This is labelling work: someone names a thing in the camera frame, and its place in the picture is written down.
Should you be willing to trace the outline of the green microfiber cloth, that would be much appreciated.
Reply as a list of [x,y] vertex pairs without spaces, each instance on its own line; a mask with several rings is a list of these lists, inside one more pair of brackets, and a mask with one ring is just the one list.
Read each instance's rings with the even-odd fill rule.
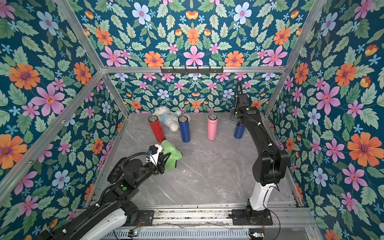
[[179,151],[174,144],[172,144],[168,140],[164,140],[161,142],[161,146],[163,148],[162,153],[164,155],[170,154],[167,163],[165,165],[166,170],[172,170],[176,168],[177,161],[180,160],[183,155],[181,151]]

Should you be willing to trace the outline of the pink thermos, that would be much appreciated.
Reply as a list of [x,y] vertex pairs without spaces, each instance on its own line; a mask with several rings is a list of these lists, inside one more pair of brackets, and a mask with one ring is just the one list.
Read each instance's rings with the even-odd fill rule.
[[217,137],[217,127],[218,127],[218,115],[211,113],[208,115],[208,129],[207,129],[207,138],[210,141],[214,141]]

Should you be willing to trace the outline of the red thermos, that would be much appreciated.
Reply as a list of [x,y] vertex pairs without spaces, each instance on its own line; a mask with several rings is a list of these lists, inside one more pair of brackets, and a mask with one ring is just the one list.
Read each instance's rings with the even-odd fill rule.
[[150,127],[154,133],[154,136],[155,136],[157,142],[161,143],[162,141],[164,141],[166,139],[166,137],[165,137],[165,134],[163,132],[161,122],[160,122],[158,116],[155,116],[155,115],[150,116],[148,118],[148,122],[150,124]]

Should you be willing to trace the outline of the dark blue thermos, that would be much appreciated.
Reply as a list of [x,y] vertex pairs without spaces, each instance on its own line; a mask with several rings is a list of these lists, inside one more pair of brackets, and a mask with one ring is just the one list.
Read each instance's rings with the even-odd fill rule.
[[180,116],[178,118],[178,122],[180,126],[182,141],[184,143],[190,142],[191,133],[190,133],[189,118],[187,116]]

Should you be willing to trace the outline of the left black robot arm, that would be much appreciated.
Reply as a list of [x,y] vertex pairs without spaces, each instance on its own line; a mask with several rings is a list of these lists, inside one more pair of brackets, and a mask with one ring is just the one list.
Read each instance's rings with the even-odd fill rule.
[[144,181],[164,173],[170,156],[170,153],[140,152],[122,158],[108,177],[111,185],[103,190],[94,205],[62,227],[41,232],[36,239],[100,240],[124,224],[137,224],[139,209],[131,200]]

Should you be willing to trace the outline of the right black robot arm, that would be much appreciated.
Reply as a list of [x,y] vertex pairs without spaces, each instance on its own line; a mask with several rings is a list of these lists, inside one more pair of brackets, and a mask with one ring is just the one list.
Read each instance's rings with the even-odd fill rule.
[[258,155],[252,167],[256,184],[249,198],[248,209],[252,214],[261,213],[267,209],[272,191],[278,188],[278,183],[285,177],[288,153],[272,140],[263,123],[261,112],[251,105],[241,82],[236,84],[235,108],[231,117],[248,130],[257,149]]

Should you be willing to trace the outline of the black checkered oval pad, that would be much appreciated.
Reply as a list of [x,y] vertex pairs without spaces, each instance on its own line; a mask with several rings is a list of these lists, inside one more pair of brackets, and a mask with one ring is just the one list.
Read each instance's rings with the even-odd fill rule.
[[123,170],[122,170],[122,164],[125,161],[125,158],[120,159],[117,164],[113,167],[112,171],[107,177],[107,181],[110,184],[116,183],[121,176],[123,175]]

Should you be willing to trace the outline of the white teddy bear plush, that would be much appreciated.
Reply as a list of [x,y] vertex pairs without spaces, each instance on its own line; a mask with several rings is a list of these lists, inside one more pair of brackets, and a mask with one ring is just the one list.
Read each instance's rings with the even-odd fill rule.
[[154,113],[152,114],[153,116],[157,116],[159,121],[167,126],[172,132],[176,132],[179,130],[180,125],[179,125],[179,117],[188,117],[189,120],[191,119],[191,116],[182,113],[181,110],[176,110],[175,112],[171,111],[170,108],[166,106],[160,106],[155,108]]

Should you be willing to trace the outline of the black wall hook rail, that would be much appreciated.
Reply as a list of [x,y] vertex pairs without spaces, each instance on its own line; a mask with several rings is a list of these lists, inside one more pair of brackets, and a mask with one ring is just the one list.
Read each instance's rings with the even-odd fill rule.
[[162,74],[222,74],[224,68],[217,67],[160,67]]

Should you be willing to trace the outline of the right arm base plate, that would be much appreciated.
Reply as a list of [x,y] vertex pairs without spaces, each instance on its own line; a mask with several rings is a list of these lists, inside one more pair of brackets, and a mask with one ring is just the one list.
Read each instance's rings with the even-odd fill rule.
[[252,211],[252,210],[232,210],[229,218],[233,220],[234,226],[272,226],[273,219],[269,210]]

